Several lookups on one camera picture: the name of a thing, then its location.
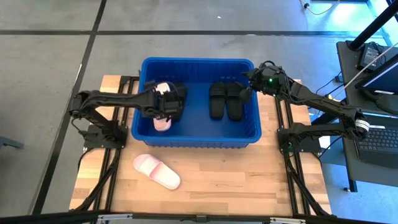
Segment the black desk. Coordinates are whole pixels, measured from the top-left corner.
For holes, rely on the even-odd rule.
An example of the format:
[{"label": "black desk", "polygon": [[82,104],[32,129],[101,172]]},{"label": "black desk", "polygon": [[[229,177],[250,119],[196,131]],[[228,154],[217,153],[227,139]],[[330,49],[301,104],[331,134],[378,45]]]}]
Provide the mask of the black desk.
[{"label": "black desk", "polygon": [[[360,52],[350,50],[347,47],[346,42],[337,43],[337,52],[340,61],[341,74],[343,75],[344,82],[347,83],[359,72],[355,65],[359,60]],[[395,54],[398,54],[397,48],[388,51],[385,54],[386,59],[389,60],[391,57],[395,56]],[[374,103],[362,97],[360,92],[355,89],[355,84],[356,82],[353,82],[345,90],[345,100],[349,105],[358,106],[366,113],[388,114],[377,108]],[[398,110],[398,96],[385,96],[383,97],[382,103],[388,105],[394,110]],[[336,117],[326,114],[325,116],[321,116],[315,120],[313,124],[327,123],[334,119],[336,119]],[[398,187],[398,178],[396,178],[398,177],[398,169],[390,169],[363,163],[357,157],[354,141],[343,138],[343,145],[349,179],[349,190],[351,192],[357,191],[355,180]]]}]

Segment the white slipper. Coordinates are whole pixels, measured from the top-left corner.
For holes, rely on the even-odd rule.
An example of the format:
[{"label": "white slipper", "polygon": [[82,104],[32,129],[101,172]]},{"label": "white slipper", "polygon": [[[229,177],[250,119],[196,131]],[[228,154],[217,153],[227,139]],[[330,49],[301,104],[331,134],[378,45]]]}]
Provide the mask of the white slipper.
[{"label": "white slipper", "polygon": [[[170,86],[167,83],[160,83],[155,88],[160,94],[170,91]],[[154,118],[154,126],[156,131],[167,131],[172,126],[171,119],[167,121],[167,118],[156,119]]]},{"label": "white slipper", "polygon": [[138,172],[146,175],[169,190],[175,190],[181,183],[178,174],[150,154],[137,156],[133,164]]}]

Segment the keyboard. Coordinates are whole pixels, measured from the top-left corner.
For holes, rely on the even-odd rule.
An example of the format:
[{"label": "keyboard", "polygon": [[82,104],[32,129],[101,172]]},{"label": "keyboard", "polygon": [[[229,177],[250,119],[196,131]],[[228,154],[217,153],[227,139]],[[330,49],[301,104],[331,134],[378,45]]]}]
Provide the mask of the keyboard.
[{"label": "keyboard", "polygon": [[371,128],[366,139],[355,143],[359,160],[398,169],[398,128]]}]

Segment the white cable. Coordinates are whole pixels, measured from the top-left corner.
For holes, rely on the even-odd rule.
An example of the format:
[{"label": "white cable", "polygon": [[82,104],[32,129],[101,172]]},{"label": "white cable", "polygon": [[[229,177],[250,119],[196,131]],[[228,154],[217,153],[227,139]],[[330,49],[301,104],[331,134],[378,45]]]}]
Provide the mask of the white cable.
[{"label": "white cable", "polygon": [[365,71],[365,69],[367,69],[369,66],[371,66],[371,64],[373,64],[373,62],[377,61],[380,57],[382,57],[385,53],[387,53],[389,50],[391,50],[391,49],[392,49],[393,47],[395,47],[397,44],[398,44],[398,42],[397,42],[396,44],[394,44],[393,46],[389,47],[385,52],[381,53],[381,54],[380,54],[379,56],[377,56],[371,63],[369,63],[369,64],[368,64],[367,66],[365,66],[361,71],[359,71],[358,74],[356,74],[356,75],[354,76],[354,78],[352,78],[352,79],[347,83],[347,85],[345,85],[344,88],[343,88],[340,92],[337,93],[337,95],[335,96],[335,99],[336,99],[336,97],[337,97],[342,91],[344,91],[344,90],[348,87],[349,84],[351,84],[351,83],[356,79],[356,77],[358,77],[360,74],[362,74],[363,71]]},{"label": "white cable", "polygon": [[332,9],[338,2],[340,2],[340,0],[337,0],[333,5],[330,6],[330,8],[328,8],[327,10],[321,12],[321,13],[315,13],[310,9],[310,6],[308,6],[306,9],[308,9],[312,14],[319,16],[322,15],[323,13],[329,11],[330,9]]}]

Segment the gray floor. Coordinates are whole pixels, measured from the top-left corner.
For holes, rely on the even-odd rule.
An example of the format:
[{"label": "gray floor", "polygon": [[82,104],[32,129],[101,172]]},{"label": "gray floor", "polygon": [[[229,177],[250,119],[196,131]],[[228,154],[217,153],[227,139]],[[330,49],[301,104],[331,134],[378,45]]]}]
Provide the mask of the gray floor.
[{"label": "gray floor", "polygon": [[[312,8],[322,11],[330,4],[313,2]],[[91,30],[99,5],[100,0],[2,1],[0,29]],[[367,5],[353,3],[340,3],[324,16],[313,16],[302,11],[299,0],[108,0],[99,29],[361,31],[372,19]],[[81,89],[98,89],[105,74],[136,74],[145,58],[164,56],[248,58],[255,65],[273,60],[289,76],[302,79],[315,91],[340,71],[335,44],[344,40],[233,35],[97,36]],[[381,38],[373,40],[385,44]],[[2,217],[29,211],[87,41],[88,36],[0,35],[0,136],[25,142],[22,150],[4,147],[0,151]],[[321,93],[337,85],[331,84]],[[81,136],[69,127],[45,213],[68,209],[82,144]],[[398,203],[391,199],[397,198],[398,188],[359,183],[359,193],[347,193],[341,190],[348,185],[344,170],[323,166],[335,215],[380,222],[398,220],[398,214],[393,212]]]}]

